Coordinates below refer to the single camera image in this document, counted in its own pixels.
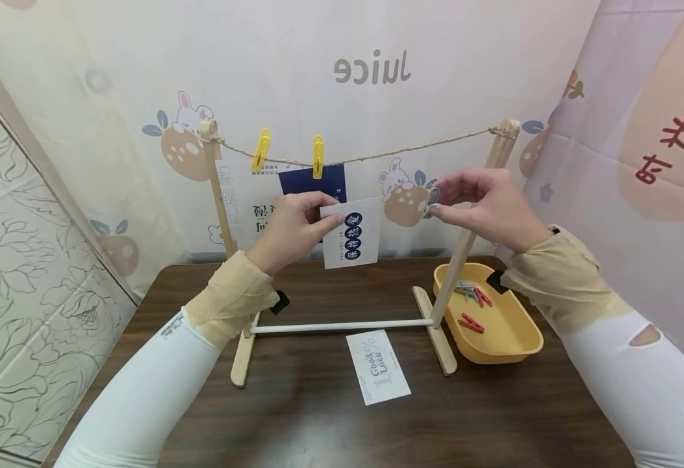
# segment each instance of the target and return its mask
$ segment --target paper card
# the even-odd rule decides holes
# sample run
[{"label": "paper card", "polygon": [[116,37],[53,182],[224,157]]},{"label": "paper card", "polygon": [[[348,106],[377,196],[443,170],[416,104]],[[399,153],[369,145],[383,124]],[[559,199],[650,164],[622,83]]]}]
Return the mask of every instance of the paper card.
[{"label": "paper card", "polygon": [[318,191],[336,198],[340,203],[347,203],[347,187],[342,164],[323,168],[320,179],[313,178],[313,169],[282,172],[279,174],[279,182],[282,183],[285,195]]},{"label": "paper card", "polygon": [[375,264],[381,238],[381,197],[321,207],[321,217],[342,213],[345,221],[323,237],[323,266],[332,268]]},{"label": "paper card", "polygon": [[[292,172],[297,166],[267,162],[261,171],[251,171],[250,159],[222,159],[215,164],[230,231],[238,247],[247,250],[264,231],[274,211],[274,198],[282,195],[277,174]],[[221,243],[214,237],[213,242]]]},{"label": "paper card", "polygon": [[365,406],[411,395],[385,330],[347,336]]}]

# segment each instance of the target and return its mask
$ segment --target white crossbar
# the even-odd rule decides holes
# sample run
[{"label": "white crossbar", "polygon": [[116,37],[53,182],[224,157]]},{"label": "white crossbar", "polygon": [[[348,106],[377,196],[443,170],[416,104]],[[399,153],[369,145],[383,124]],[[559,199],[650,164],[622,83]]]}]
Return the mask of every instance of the white crossbar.
[{"label": "white crossbar", "polygon": [[307,325],[274,325],[252,326],[251,333],[292,333],[292,332],[320,332],[325,330],[363,330],[371,328],[393,328],[396,326],[430,326],[430,318],[414,320],[382,320],[379,322],[347,322],[341,324],[307,324]]}]

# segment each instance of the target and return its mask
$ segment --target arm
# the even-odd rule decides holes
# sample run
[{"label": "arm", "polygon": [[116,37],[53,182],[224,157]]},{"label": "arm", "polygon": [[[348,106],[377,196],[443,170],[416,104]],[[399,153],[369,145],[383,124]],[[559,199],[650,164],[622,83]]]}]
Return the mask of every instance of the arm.
[{"label": "arm", "polygon": [[557,233],[513,257],[503,285],[529,297],[563,340],[594,400],[639,467],[684,467],[684,354]]},{"label": "arm", "polygon": [[[684,355],[598,274],[583,243],[550,231],[508,171],[464,169],[436,183],[432,213],[514,252],[502,283],[529,297],[640,468],[684,468]],[[450,205],[472,202],[469,208]]]},{"label": "arm", "polygon": [[337,203],[320,192],[279,198],[247,253],[215,271],[185,305],[124,365],[87,410],[56,467],[154,467],[171,430],[204,385],[220,351],[279,300],[272,276],[307,255],[343,216],[321,221],[318,207]]}]

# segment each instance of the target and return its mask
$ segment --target twine rope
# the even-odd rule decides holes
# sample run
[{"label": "twine rope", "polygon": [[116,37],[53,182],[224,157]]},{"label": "twine rope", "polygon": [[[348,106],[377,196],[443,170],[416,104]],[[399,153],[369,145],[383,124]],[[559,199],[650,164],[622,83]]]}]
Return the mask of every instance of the twine rope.
[{"label": "twine rope", "polygon": [[[502,127],[489,127],[489,128],[484,129],[484,130],[478,130],[476,132],[465,133],[463,135],[454,136],[451,138],[445,138],[443,140],[437,140],[435,142],[419,144],[417,146],[409,146],[406,148],[393,149],[393,151],[386,151],[385,153],[371,154],[370,156],[361,156],[361,157],[356,157],[356,158],[344,159],[343,161],[329,162],[327,164],[323,164],[323,166],[324,167],[340,166],[340,164],[356,163],[358,161],[367,161],[368,159],[375,159],[375,158],[380,158],[380,157],[392,156],[394,154],[405,153],[407,151],[422,150],[425,148],[430,148],[432,146],[437,146],[439,144],[458,142],[459,140],[463,140],[465,138],[476,137],[477,135],[481,135],[483,133],[492,133],[493,135],[500,135],[501,137],[510,138],[510,139],[514,138],[514,137],[510,136],[507,129],[504,129]],[[227,148],[229,150],[233,150],[235,153],[240,153],[240,154],[243,154],[244,156],[248,156],[249,158],[253,158],[253,153],[249,153],[248,151],[245,151],[244,149],[236,148],[236,147],[228,144],[225,141],[225,139],[221,136],[213,136],[212,138],[202,138],[201,136],[199,136],[199,139],[202,143],[217,142],[217,143],[221,144],[222,146],[224,146],[225,148]],[[313,164],[311,162],[302,162],[302,161],[297,161],[296,159],[266,158],[264,161],[271,162],[271,163],[279,163],[279,164],[295,164],[296,166],[309,167],[309,168],[313,167]]]}]

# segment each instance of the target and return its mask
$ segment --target person's left hand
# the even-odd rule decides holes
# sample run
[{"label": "person's left hand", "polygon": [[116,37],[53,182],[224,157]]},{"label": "person's left hand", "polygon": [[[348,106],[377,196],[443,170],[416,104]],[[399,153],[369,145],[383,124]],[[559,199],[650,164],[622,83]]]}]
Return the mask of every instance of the person's left hand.
[{"label": "person's left hand", "polygon": [[321,219],[318,210],[337,203],[323,192],[278,197],[264,232],[246,256],[264,273],[273,276],[308,255],[323,236],[343,223],[344,215],[341,213]]}]

